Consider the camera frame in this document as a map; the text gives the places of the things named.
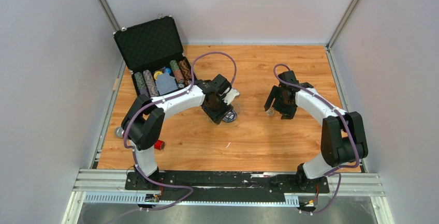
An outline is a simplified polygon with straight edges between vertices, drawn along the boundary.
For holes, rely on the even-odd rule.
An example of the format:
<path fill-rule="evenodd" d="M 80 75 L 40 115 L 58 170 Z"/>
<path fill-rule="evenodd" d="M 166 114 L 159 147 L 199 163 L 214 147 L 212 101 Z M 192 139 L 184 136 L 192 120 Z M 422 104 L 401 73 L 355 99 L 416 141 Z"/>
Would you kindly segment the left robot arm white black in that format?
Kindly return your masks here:
<path fill-rule="evenodd" d="M 232 102 L 239 95 L 221 74 L 213 80 L 194 80 L 189 86 L 167 95 L 152 98 L 139 95 L 121 123 L 124 146 L 131 149 L 135 170 L 140 173 L 139 183 L 145 189 L 153 189 L 158 184 L 154 144 L 164 121 L 185 110 L 201 107 L 218 125 L 233 110 Z"/>

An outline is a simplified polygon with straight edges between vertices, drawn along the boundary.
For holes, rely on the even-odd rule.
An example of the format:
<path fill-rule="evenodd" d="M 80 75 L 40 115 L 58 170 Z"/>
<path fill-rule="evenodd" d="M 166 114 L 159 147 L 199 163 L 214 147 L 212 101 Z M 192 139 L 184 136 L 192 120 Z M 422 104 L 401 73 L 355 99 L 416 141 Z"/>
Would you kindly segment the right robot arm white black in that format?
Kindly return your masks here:
<path fill-rule="evenodd" d="M 340 168 L 354 168 L 368 155 L 362 116 L 347 112 L 322 97 L 309 83 L 299 83 L 288 70 L 278 74 L 264 105 L 266 112 L 277 111 L 283 120 L 294 118 L 298 108 L 305 110 L 321 126 L 320 153 L 298 167 L 296 186 L 310 191 L 316 178 L 327 176 Z"/>

